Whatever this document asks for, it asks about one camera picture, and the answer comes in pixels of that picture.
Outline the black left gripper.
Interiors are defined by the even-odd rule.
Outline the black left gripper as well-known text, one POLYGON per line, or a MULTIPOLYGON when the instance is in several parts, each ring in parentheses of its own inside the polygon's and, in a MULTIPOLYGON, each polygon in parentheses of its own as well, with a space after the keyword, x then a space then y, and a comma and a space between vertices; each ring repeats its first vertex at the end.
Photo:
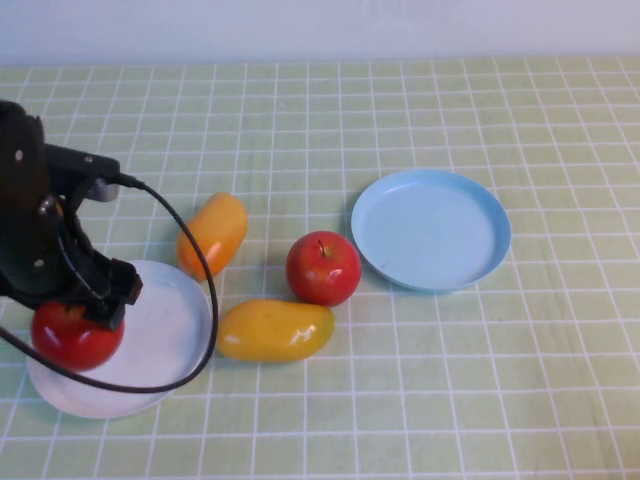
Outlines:
POLYGON ((94 251, 77 211, 112 200, 113 161, 46 142, 44 125, 1 103, 1 293, 29 308, 84 304, 85 317, 117 330, 143 282, 132 263, 94 251))

